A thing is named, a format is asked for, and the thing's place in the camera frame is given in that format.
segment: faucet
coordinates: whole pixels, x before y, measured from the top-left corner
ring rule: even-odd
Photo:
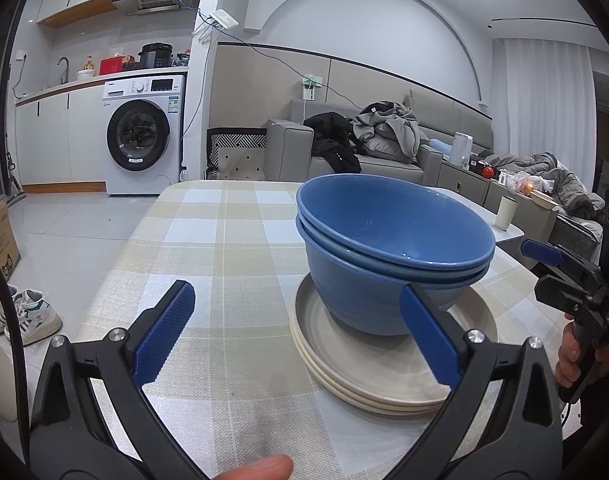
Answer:
[[[62,81],[62,78],[60,78],[60,84],[63,85],[65,83],[69,82],[69,60],[67,58],[65,58],[65,56],[62,56],[59,60],[58,60],[58,65],[60,65],[60,63],[62,62],[62,60],[66,61],[66,73],[64,74],[64,81]]]

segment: pair of shoes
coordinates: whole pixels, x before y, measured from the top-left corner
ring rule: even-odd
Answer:
[[[62,328],[62,320],[44,299],[43,292],[30,288],[19,292],[14,285],[9,285],[9,292],[16,307],[23,346],[49,337]],[[0,333],[2,332],[10,340],[7,320],[0,303]]]

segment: digital display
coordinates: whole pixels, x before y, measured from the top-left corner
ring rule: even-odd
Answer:
[[[173,88],[173,79],[153,79],[151,81],[151,91],[152,92],[171,90],[172,88]]]

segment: washing machine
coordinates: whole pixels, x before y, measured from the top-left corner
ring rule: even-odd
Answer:
[[[107,194],[160,194],[180,181],[184,75],[107,81]]]

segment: kitchen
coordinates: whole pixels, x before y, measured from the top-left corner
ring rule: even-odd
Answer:
[[[105,190],[105,82],[186,75],[199,2],[26,1],[7,103],[8,150],[25,190]],[[182,129],[182,99],[174,111],[180,118],[175,129]],[[136,152],[142,149],[136,146]],[[139,160],[134,153],[130,160]],[[155,190],[145,186],[141,192]]]

